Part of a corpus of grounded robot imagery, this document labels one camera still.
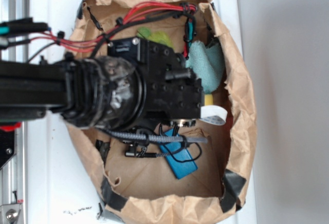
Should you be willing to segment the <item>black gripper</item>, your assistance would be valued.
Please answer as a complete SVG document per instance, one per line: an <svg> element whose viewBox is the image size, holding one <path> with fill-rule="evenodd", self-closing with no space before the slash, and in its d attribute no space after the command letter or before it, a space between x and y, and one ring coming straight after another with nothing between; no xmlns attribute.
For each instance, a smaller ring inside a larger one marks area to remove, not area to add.
<svg viewBox="0 0 329 224"><path fill-rule="evenodd" d="M124 126L142 119L168 126L194 126L201 118L204 93L201 80L185 67L185 58L166 45L137 37L111 41L110 57L124 59L134 66L129 76L132 87L131 115Z"/></svg>

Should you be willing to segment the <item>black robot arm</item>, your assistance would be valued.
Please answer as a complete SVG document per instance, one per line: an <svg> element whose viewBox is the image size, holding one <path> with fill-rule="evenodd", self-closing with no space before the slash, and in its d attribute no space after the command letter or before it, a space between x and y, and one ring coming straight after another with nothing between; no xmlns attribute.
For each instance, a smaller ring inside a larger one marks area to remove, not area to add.
<svg viewBox="0 0 329 224"><path fill-rule="evenodd" d="M140 38L107 54L53 64L1 62L1 129L59 114L79 128L127 130L144 119L191 126L201 117L201 80L180 53Z"/></svg>

